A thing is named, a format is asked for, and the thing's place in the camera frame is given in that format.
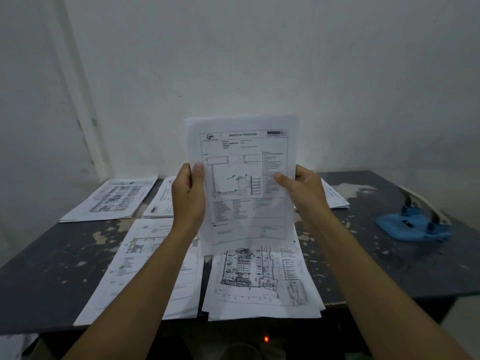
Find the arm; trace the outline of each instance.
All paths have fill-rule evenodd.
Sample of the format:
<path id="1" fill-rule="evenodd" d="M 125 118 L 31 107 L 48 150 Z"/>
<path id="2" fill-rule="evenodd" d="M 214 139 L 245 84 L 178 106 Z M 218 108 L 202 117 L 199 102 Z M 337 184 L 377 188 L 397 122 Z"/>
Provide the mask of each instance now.
<path id="1" fill-rule="evenodd" d="M 204 168 L 183 164 L 172 184 L 172 230 L 64 359 L 145 359 L 190 243 L 205 215 Z"/>
<path id="2" fill-rule="evenodd" d="M 360 332 L 376 359 L 470 359 L 370 257 L 328 207 L 320 175 L 297 165 L 276 173 L 305 228 L 320 244 Z"/>

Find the finger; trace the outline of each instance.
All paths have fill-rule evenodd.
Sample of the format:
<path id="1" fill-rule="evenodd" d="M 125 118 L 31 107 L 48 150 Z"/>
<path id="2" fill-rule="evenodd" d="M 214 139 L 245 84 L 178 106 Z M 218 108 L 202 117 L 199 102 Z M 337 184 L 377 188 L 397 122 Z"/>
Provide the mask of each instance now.
<path id="1" fill-rule="evenodd" d="M 308 177 L 311 173 L 313 173 L 311 170 L 297 164 L 297 168 L 295 169 L 295 179 L 297 181 L 303 182 L 305 181 L 305 178 Z"/>
<path id="2" fill-rule="evenodd" d="M 204 190 L 205 169 L 202 163 L 195 163 L 191 171 L 191 189 L 195 191 Z"/>
<path id="3" fill-rule="evenodd" d="M 281 173 L 273 173 L 273 179 L 282 187 L 291 191 L 295 185 L 295 181 L 292 178 L 287 177 Z"/>
<path id="4" fill-rule="evenodd" d="M 173 182 L 173 185 L 181 190 L 188 191 L 191 184 L 190 163 L 185 163 L 178 171 L 177 177 Z"/>

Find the paper sheet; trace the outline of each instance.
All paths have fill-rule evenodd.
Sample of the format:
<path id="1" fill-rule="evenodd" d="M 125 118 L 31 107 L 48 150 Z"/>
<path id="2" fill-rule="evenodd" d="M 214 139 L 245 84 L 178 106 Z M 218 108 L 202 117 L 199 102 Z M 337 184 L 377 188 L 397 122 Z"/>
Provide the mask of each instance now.
<path id="1" fill-rule="evenodd" d="M 170 233 L 173 218 L 135 220 L 74 326 L 90 325 L 117 297 Z M 204 257 L 199 240 L 188 248 L 163 319 L 196 317 Z"/>
<path id="2" fill-rule="evenodd" d="M 249 317 L 319 318 L 325 309 L 307 271 L 296 233 L 294 246 L 267 246 L 213 255 L 202 310 L 209 320 Z"/>
<path id="3" fill-rule="evenodd" d="M 284 245 L 293 203 L 272 175 L 295 177 L 298 118 L 188 118 L 185 125 L 190 164 L 205 167 L 204 253 Z"/>
<path id="4" fill-rule="evenodd" d="M 143 218 L 171 218 L 173 217 L 172 183 L 175 176 L 166 177 L 152 202 L 143 212 Z"/>
<path id="5" fill-rule="evenodd" d="M 350 203 L 343 198 L 340 193 L 333 189 L 324 179 L 321 179 L 323 190 L 325 191 L 325 197 L 330 208 L 348 208 Z"/>
<path id="6" fill-rule="evenodd" d="M 157 177 L 109 179 L 60 222 L 131 218 L 156 181 Z"/>

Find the fingernail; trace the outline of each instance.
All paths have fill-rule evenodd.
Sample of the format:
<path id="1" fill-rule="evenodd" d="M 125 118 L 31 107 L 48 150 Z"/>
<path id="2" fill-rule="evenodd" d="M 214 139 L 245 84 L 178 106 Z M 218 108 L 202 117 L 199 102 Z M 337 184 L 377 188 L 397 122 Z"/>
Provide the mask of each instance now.
<path id="1" fill-rule="evenodd" d="M 196 171 L 196 172 L 198 172 L 198 171 L 202 170 L 203 167 L 204 167 L 204 165 L 203 165 L 202 163 L 197 162 L 197 163 L 195 163 L 195 164 L 193 165 L 193 170 Z"/>

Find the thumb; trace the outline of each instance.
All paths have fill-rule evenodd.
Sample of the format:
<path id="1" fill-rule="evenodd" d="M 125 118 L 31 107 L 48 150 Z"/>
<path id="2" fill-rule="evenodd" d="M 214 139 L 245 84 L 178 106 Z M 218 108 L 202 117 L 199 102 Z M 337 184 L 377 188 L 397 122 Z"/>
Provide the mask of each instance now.
<path id="1" fill-rule="evenodd" d="M 191 170 L 191 188 L 195 190 L 204 189 L 205 169 L 202 163 L 195 163 Z"/>
<path id="2" fill-rule="evenodd" d="M 282 187 L 285 187 L 287 190 L 291 191 L 295 184 L 295 181 L 292 178 L 287 177 L 281 173 L 273 173 L 273 179 Z"/>

